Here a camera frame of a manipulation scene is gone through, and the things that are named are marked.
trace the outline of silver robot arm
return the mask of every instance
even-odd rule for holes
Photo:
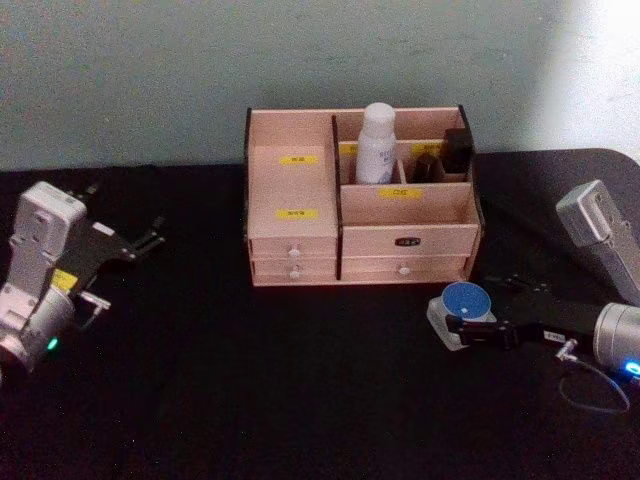
[[[74,316],[76,297],[93,304],[91,321],[109,308],[85,290],[102,263],[134,261],[164,241],[150,230],[129,244],[86,215],[78,198],[45,182],[20,196],[11,265],[0,290],[0,382],[30,373],[55,347]]]

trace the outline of blue lid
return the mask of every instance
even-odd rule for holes
[[[481,320],[491,310],[491,299],[482,287],[470,282],[456,282],[442,292],[444,307],[463,320]]]

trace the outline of drawer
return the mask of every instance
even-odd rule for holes
[[[336,279],[336,258],[298,258],[281,260],[253,260],[256,276],[276,275],[291,280],[304,280],[314,275],[330,275]]]
[[[425,271],[460,271],[467,261],[466,256],[437,257],[359,257],[342,260],[343,273],[388,272],[397,273],[398,278],[411,273]]]
[[[342,284],[452,283],[465,280],[460,270],[422,270],[406,275],[398,272],[342,272]]]
[[[334,283],[337,283],[335,275],[328,273],[303,275],[298,279],[292,279],[288,275],[254,275],[253,277],[253,285],[255,287],[294,287],[307,285],[331,285]]]
[[[478,225],[345,226],[345,257],[471,255]]]
[[[249,240],[253,258],[335,257],[335,237],[254,238]]]

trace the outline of cable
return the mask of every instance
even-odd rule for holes
[[[562,396],[562,398],[564,398],[569,403],[569,405],[576,408],[581,408],[583,410],[589,410],[590,412],[606,413],[610,415],[619,415],[622,413],[627,413],[629,411],[629,409],[631,408],[631,402],[629,401],[629,397],[627,396],[627,394],[624,393],[624,390],[620,388],[620,385],[618,385],[612,378],[607,376],[607,374],[605,374],[602,370],[599,370],[593,365],[589,365],[588,363],[583,362],[579,358],[575,358],[573,356],[571,357],[572,358],[566,358],[566,360],[569,360],[572,363],[575,363],[576,365],[579,365],[582,368],[589,370],[590,372],[596,373],[598,374],[598,376],[606,380],[606,382],[609,385],[611,385],[611,387],[616,391],[616,393],[618,393],[620,398],[622,398],[622,401],[624,402],[625,406],[624,408],[604,408],[604,407],[596,407],[594,405],[588,405],[586,403],[580,403],[580,402],[576,402],[575,400],[572,400],[564,391],[564,383],[567,378],[565,374],[565,376],[563,376],[560,379],[560,382],[558,383],[558,391],[560,392],[560,395]]]

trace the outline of yellow label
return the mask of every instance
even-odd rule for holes
[[[357,143],[341,143],[338,146],[338,152],[345,155],[351,154],[355,155],[358,153],[358,144]]]
[[[318,163],[318,157],[315,155],[280,157],[280,165],[315,165],[316,163]]]
[[[411,145],[411,154],[414,156],[419,156],[424,153],[428,153],[429,155],[433,155],[437,157],[440,155],[440,150],[442,149],[442,144],[444,142],[429,142],[429,143],[414,143]]]
[[[382,198],[422,198],[419,188],[379,188],[378,195]]]
[[[318,210],[313,208],[301,210],[276,210],[276,217],[284,220],[308,220],[318,218]]]
[[[67,273],[63,270],[58,270],[57,268],[53,271],[53,277],[51,278],[51,285],[54,287],[58,287],[65,293],[69,293],[69,291],[73,288],[73,286],[78,281],[77,277],[74,277],[70,273]]]

